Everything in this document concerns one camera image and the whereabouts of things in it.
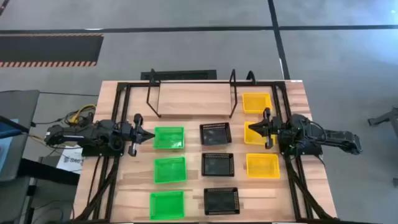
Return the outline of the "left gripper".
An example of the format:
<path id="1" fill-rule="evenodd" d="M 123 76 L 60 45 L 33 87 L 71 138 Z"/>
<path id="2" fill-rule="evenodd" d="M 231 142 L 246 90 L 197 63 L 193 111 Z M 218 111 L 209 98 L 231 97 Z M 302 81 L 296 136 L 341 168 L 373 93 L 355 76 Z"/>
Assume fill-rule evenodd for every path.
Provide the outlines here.
<path id="1" fill-rule="evenodd" d="M 142 128 L 141 125 L 143 123 L 143 117 L 141 114 L 139 113 L 135 114 L 133 122 L 134 126 L 132 126 L 132 124 L 130 124 L 128 121 L 123 122 L 123 139 L 125 141 L 132 142 L 132 145 L 129 146 L 127 153 L 132 157 L 136 157 L 137 154 L 136 144 L 137 144 L 138 135 L 140 134 L 139 144 L 142 144 L 145 141 L 154 138 L 155 134 L 150 133 Z"/>

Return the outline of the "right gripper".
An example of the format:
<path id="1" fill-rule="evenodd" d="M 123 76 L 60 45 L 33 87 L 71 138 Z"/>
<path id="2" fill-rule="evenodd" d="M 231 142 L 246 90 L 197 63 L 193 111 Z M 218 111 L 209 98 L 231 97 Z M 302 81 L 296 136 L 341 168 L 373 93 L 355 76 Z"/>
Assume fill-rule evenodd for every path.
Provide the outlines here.
<path id="1" fill-rule="evenodd" d="M 282 128 L 282 120 L 278 116 L 271 118 L 271 109 L 264 110 L 264 119 L 257 123 L 251 123 L 248 128 L 261 136 L 266 137 L 266 149 L 271 149 L 274 145 L 272 135 L 278 135 L 279 130 Z"/>

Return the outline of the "yellow plastic basket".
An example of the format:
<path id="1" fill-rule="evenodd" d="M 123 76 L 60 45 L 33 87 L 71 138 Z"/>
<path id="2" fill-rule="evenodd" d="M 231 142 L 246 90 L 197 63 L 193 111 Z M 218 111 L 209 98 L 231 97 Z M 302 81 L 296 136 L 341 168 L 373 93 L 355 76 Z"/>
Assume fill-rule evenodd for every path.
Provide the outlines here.
<path id="1" fill-rule="evenodd" d="M 269 93 L 243 93 L 243 111 L 246 114 L 261 114 L 266 108 L 273 109 Z"/>
<path id="2" fill-rule="evenodd" d="M 277 154 L 246 154 L 246 173 L 250 178 L 279 179 L 280 167 Z"/>
<path id="3" fill-rule="evenodd" d="M 244 142 L 246 144 L 265 146 L 267 142 L 266 137 L 262 137 L 257 132 L 249 129 L 250 124 L 254 124 L 254 122 L 251 121 L 244 122 Z"/>

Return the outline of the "green plastic basket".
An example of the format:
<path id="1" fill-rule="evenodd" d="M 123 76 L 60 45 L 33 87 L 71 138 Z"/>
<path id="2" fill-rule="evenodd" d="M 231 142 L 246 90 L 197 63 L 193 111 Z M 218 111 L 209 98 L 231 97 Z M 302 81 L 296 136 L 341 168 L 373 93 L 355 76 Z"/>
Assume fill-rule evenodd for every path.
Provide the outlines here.
<path id="1" fill-rule="evenodd" d="M 185 182 L 187 168 L 185 157 L 168 157 L 154 160 L 154 183 Z"/>
<path id="2" fill-rule="evenodd" d="M 150 194 L 150 219 L 174 220 L 185 217 L 183 191 L 152 192 Z"/>
<path id="3" fill-rule="evenodd" d="M 185 146 L 185 130 L 182 126 L 159 126 L 154 129 L 155 149 L 183 149 Z"/>

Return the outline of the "black plastic basket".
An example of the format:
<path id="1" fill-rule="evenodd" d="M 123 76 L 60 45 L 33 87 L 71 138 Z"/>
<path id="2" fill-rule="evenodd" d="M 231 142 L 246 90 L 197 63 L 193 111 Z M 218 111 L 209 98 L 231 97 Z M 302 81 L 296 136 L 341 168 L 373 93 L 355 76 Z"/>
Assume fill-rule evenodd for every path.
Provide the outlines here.
<path id="1" fill-rule="evenodd" d="M 203 153 L 201 174 L 210 177 L 234 177 L 234 156 L 232 153 Z"/>
<path id="2" fill-rule="evenodd" d="M 240 214 L 237 187 L 204 189 L 205 215 Z"/>
<path id="3" fill-rule="evenodd" d="M 205 146 L 223 145 L 232 142 L 229 123 L 200 125 L 200 140 Z"/>

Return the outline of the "wooden shelf black metal legs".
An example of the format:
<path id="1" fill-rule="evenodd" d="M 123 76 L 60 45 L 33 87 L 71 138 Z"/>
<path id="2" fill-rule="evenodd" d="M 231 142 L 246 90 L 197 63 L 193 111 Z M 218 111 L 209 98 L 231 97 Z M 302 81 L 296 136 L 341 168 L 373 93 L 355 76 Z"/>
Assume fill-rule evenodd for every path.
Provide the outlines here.
<path id="1" fill-rule="evenodd" d="M 163 116 L 232 117 L 238 104 L 236 71 L 227 82 L 213 80 L 149 80 L 146 103 Z"/>

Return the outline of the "black perforated floor panel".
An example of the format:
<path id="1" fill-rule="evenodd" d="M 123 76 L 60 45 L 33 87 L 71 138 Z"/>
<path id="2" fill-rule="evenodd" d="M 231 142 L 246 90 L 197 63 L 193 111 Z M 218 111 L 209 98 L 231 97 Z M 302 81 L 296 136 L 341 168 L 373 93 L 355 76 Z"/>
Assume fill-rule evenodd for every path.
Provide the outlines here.
<path id="1" fill-rule="evenodd" d="M 142 72 L 141 80 L 216 80 L 216 70 Z"/>

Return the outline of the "white printed paper sheet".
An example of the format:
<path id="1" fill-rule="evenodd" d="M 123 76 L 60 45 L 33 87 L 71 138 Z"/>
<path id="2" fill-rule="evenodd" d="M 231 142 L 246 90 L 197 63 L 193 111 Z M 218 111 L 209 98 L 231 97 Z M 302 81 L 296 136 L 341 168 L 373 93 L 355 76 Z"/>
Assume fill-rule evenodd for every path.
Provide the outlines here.
<path id="1" fill-rule="evenodd" d="M 79 153 L 73 152 L 71 154 L 67 154 L 67 152 L 64 152 L 60 156 L 56 168 L 76 174 L 81 174 L 82 166 L 83 158 Z"/>

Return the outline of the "grey tripod leg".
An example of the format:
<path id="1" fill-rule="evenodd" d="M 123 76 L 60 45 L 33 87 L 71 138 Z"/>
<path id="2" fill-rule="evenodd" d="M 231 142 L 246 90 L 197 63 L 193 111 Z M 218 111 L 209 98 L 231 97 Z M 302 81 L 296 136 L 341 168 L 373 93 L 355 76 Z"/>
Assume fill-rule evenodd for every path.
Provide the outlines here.
<path id="1" fill-rule="evenodd" d="M 393 107 L 387 113 L 384 113 L 383 115 L 380 115 L 376 118 L 368 119 L 368 124 L 370 126 L 378 126 L 379 124 L 386 123 L 386 122 L 391 123 L 392 128 L 395 132 L 395 135 L 398 138 L 398 107 Z"/>

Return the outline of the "black hazard-striped floor mat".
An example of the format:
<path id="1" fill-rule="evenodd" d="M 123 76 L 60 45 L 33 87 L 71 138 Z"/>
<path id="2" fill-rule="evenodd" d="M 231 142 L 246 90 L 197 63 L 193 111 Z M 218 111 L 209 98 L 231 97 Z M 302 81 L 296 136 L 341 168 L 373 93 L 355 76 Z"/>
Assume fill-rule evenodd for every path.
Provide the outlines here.
<path id="1" fill-rule="evenodd" d="M 0 35 L 0 68 L 94 67 L 102 34 Z"/>

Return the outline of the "grey side desk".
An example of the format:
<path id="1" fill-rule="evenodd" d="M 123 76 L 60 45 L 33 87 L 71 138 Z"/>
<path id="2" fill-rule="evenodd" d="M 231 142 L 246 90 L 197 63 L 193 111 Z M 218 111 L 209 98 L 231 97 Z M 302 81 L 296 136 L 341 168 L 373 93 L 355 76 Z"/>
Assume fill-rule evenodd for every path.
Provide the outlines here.
<path id="1" fill-rule="evenodd" d="M 0 92 L 0 115 L 29 129 L 38 97 L 39 90 Z M 26 142 L 25 134 L 0 139 L 0 182 L 17 177 Z"/>

